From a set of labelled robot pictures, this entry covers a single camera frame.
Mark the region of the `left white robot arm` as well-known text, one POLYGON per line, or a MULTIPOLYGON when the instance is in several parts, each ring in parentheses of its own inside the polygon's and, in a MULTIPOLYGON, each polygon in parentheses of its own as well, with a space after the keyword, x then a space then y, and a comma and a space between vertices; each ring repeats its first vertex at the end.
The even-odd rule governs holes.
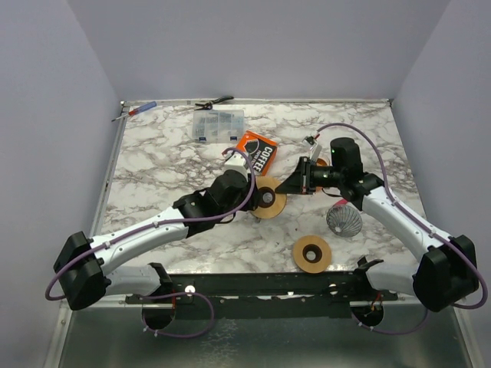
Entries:
POLYGON ((118 232, 88 238, 70 235, 54 263, 53 284, 60 284, 70 309, 79 311, 111 294, 155 294, 166 272, 157 263, 141 268, 127 262, 166 243, 208 231, 237 211, 252 211, 256 185, 252 174, 233 169, 209 188, 176 200, 161 213, 118 232))

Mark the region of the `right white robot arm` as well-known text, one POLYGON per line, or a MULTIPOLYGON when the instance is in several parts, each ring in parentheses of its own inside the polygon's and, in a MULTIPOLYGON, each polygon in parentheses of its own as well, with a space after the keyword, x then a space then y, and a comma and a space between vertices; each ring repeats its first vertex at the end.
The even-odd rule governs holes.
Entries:
POLYGON ((413 295, 438 312, 478 289, 472 241, 439 231, 397 200, 382 179, 364 171, 359 146, 352 138, 331 141, 330 166, 316 166, 308 157, 300 157, 294 172, 275 191, 310 195, 318 187, 338 189, 343 199, 378 220, 417 260, 415 266, 375 261, 362 267, 374 290, 413 295))

